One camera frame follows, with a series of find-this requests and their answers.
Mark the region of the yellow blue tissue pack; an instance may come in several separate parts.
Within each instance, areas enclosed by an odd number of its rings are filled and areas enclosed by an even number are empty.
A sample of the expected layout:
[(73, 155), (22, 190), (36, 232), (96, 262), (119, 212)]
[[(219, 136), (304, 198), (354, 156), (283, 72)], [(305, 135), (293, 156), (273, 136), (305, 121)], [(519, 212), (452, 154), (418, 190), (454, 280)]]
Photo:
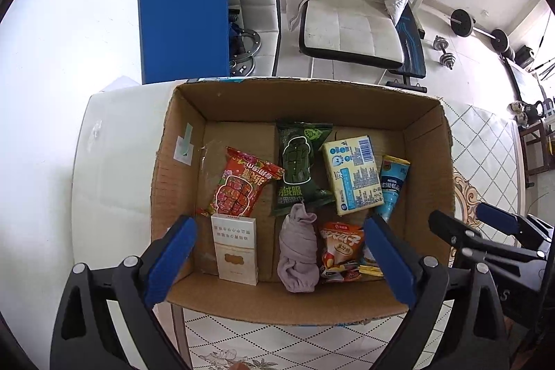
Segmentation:
[(326, 142), (323, 153), (339, 216), (384, 204), (379, 171), (368, 135)]

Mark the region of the dark green wipes pack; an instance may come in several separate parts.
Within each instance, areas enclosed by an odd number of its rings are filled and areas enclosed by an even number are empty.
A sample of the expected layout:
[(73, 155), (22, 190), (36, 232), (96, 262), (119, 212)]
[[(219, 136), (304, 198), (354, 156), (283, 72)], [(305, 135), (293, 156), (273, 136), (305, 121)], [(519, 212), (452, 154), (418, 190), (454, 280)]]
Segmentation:
[(285, 170), (276, 192), (275, 216), (287, 215), (292, 206), (322, 207), (334, 200), (311, 174), (315, 154), (332, 132), (330, 123), (278, 122), (279, 166)]

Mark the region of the red floral wipes pack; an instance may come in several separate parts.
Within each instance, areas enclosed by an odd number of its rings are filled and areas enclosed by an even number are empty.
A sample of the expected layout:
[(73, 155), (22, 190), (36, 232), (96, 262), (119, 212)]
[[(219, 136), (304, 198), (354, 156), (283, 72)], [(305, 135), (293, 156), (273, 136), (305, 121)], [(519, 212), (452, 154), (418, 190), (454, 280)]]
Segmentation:
[(208, 207), (198, 208), (200, 215), (223, 214), (249, 217), (266, 184), (280, 180), (285, 170), (258, 157), (227, 147), (226, 167)]

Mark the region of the open cardboard box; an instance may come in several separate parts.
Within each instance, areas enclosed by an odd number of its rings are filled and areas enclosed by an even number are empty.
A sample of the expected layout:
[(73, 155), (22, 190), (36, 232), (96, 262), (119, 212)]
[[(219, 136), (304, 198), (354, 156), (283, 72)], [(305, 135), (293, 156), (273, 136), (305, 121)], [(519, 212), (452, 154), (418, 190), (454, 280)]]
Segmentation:
[[(423, 256), (446, 263), (449, 248), (429, 230), (432, 211), (454, 211), (452, 137), (441, 103), (370, 85), (294, 79), (177, 85), (155, 160), (152, 236), (180, 216), (198, 236), (169, 291), (183, 308), (275, 325), (362, 323), (403, 313), (374, 277), (324, 282), (292, 294), (279, 280), (279, 231), (292, 206), (319, 223), (360, 226), (374, 211), (384, 157), (409, 162), (390, 227)], [(223, 280), (210, 213), (256, 222), (259, 281)]]

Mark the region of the white carton box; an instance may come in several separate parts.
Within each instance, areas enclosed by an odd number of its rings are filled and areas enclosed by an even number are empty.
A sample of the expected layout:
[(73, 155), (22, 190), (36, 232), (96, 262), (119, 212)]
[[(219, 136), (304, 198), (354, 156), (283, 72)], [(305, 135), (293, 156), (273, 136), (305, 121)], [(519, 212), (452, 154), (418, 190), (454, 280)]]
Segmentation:
[(211, 223), (219, 278), (256, 285), (259, 281), (256, 220), (214, 214)]

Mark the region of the orange snack packet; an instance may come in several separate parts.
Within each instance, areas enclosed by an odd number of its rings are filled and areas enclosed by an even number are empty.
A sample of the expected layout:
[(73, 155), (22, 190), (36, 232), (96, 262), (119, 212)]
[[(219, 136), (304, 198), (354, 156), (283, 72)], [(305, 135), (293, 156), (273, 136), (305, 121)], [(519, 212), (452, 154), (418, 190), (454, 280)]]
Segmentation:
[(363, 257), (364, 231), (347, 223), (328, 222), (320, 227), (324, 241), (320, 277), (324, 283), (382, 280), (381, 269)]

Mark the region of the lilac towel cloth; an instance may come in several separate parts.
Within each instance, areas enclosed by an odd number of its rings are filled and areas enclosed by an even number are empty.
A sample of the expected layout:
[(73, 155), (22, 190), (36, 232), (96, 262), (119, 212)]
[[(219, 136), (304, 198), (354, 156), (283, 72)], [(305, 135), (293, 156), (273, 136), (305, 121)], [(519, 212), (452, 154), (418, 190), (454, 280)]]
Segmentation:
[(320, 279), (316, 220), (315, 213), (298, 203), (292, 206), (282, 223), (277, 276), (291, 293), (312, 293)]

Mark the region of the black barbell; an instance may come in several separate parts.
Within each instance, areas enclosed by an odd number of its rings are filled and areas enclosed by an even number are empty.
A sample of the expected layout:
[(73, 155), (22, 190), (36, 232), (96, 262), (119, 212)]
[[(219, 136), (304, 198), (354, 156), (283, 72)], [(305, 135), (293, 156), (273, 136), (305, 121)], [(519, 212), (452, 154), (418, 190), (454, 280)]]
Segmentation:
[(497, 53), (505, 53), (510, 48), (508, 35), (501, 29), (486, 31), (476, 26), (474, 18), (465, 9), (457, 8), (450, 16), (452, 32), (458, 37), (469, 37), (473, 32), (490, 39), (492, 48)]

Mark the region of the dark wooden stool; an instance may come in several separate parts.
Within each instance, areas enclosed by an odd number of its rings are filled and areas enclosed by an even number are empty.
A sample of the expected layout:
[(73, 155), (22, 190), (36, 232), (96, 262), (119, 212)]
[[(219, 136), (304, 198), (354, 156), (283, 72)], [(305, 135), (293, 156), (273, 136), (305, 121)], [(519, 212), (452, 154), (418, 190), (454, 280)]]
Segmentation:
[(527, 184), (530, 177), (554, 169), (554, 132), (549, 131), (543, 120), (531, 126), (518, 128), (523, 155), (524, 175)]

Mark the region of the chrome dumbbell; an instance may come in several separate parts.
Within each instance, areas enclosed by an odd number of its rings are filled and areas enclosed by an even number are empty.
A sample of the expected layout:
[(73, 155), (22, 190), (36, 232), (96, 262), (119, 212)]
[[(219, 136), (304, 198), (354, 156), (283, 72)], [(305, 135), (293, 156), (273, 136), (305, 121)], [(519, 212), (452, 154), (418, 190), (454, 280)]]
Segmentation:
[(448, 52), (449, 42), (445, 37), (436, 36), (433, 42), (433, 48), (440, 53), (439, 64), (448, 69), (453, 69), (456, 57), (453, 53)]

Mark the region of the white chair with jacket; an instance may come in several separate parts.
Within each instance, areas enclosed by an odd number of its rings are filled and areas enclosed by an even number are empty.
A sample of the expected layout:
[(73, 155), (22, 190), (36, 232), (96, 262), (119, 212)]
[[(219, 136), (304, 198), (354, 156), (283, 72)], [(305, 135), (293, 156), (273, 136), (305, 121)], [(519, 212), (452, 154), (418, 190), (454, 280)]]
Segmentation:
[(299, 49), (317, 59), (381, 69), (404, 63), (394, 22), (364, 0), (309, 0), (302, 8)]

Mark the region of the blue gold long packet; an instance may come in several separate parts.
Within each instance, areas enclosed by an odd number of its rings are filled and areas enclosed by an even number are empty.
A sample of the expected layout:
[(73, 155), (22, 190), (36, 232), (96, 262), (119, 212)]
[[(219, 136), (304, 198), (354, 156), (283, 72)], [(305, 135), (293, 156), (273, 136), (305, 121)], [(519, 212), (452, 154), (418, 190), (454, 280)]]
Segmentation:
[(375, 212), (387, 223), (400, 197), (403, 183), (407, 179), (410, 162), (384, 155), (380, 170), (380, 184), (384, 203)]

